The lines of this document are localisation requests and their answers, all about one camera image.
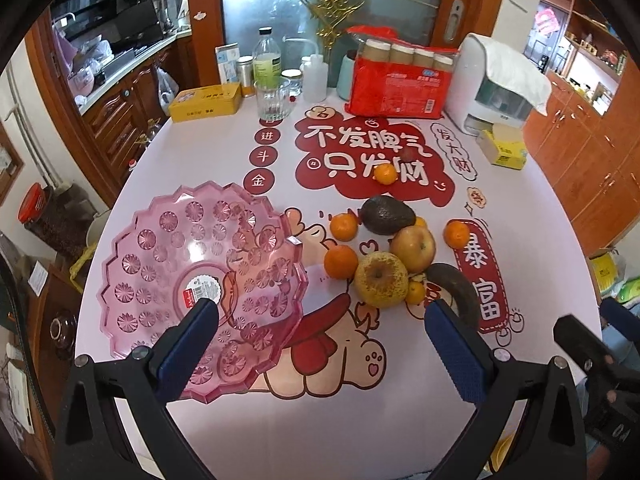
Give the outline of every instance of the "red packaged product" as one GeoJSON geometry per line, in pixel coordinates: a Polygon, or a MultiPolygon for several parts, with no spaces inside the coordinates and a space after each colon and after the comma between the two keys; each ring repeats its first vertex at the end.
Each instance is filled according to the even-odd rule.
{"type": "Polygon", "coordinates": [[[348,113],[363,117],[441,117],[458,55],[456,48],[407,43],[388,27],[358,25],[348,32],[361,44],[353,70],[351,100],[345,105],[348,113]]]}

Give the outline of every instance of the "printed tablecloth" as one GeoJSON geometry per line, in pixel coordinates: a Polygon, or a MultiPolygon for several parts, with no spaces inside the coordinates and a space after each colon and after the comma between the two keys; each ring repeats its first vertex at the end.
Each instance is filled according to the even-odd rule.
{"type": "MultiPolygon", "coordinates": [[[[157,195],[207,180],[237,182],[286,212],[303,243],[309,287],[305,317],[279,364],[251,391],[211,404],[181,400],[168,409],[189,443],[223,479],[399,478],[435,466],[473,406],[460,400],[424,333],[424,306],[377,310],[347,282],[329,279],[326,251],[336,242],[332,215],[390,193],[422,216],[434,234],[436,261],[458,266],[482,303],[481,333],[517,358],[548,362],[561,350],[552,328],[572,313],[600,335],[593,287],[571,225],[540,168],[491,166],[475,139],[437,121],[366,120],[330,96],[298,102],[281,123],[258,121],[247,99],[229,117],[173,124],[153,141],[122,191],[98,244],[82,299],[76,354],[110,360],[96,294],[111,239],[157,195]],[[409,148],[413,162],[401,160],[409,148]],[[399,180],[383,187],[373,169],[391,162],[399,180]],[[447,221],[469,225],[466,248],[442,240],[447,221]]],[[[388,248],[388,237],[360,227],[358,254],[388,248]]],[[[436,285],[428,297],[448,298],[436,285]]],[[[579,380],[572,364],[574,378],[579,380]]],[[[148,454],[120,406],[136,452],[148,454]]],[[[518,413],[513,414],[511,429],[518,413]]]]}

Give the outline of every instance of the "blue gripper pad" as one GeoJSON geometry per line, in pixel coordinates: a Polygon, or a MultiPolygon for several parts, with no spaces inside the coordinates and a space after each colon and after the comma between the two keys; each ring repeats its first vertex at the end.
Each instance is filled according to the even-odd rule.
{"type": "Polygon", "coordinates": [[[640,341],[640,319],[613,298],[600,303],[600,315],[631,342],[640,341]]]}
{"type": "Polygon", "coordinates": [[[481,404],[486,396],[484,370],[456,327],[435,301],[425,309],[424,329],[462,400],[481,404]]]}
{"type": "Polygon", "coordinates": [[[158,368],[156,399],[163,404],[180,398],[191,374],[211,343],[218,330],[218,306],[211,300],[201,298],[180,325],[169,330],[178,330],[183,324],[187,326],[186,330],[174,342],[158,368]],[[198,308],[200,302],[207,304],[198,308]]]}

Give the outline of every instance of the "pink plastic fruit plate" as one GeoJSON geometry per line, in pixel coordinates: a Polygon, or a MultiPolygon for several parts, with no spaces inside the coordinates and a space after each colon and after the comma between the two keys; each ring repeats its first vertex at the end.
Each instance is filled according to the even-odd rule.
{"type": "Polygon", "coordinates": [[[182,398],[211,402],[273,368],[302,319],[302,244],[269,200],[207,182],[152,200],[102,264],[100,329],[111,354],[153,346],[203,297],[220,323],[182,398]]]}

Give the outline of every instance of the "red jar lid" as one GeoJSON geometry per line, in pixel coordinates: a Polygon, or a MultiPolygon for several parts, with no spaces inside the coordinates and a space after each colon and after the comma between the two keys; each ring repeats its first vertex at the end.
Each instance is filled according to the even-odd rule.
{"type": "Polygon", "coordinates": [[[47,196],[42,186],[36,182],[29,188],[27,195],[20,205],[20,210],[18,211],[18,220],[20,223],[25,224],[30,220],[38,218],[46,203],[47,196]]]}

